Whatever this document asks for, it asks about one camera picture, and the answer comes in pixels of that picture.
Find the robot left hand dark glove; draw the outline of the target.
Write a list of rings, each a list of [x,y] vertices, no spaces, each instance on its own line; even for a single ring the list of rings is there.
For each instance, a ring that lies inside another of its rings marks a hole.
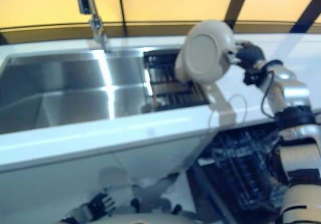
[[[103,189],[88,202],[87,205],[93,218],[99,219],[110,215],[115,210],[115,201],[109,194],[109,190],[109,188]]]

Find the robot right hand dark glove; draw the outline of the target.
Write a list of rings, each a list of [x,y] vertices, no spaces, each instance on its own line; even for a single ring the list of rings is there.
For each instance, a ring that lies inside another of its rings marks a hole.
[[[253,68],[259,61],[265,61],[262,49],[249,41],[236,41],[234,47],[227,50],[225,55],[231,64],[238,65],[244,70]]]

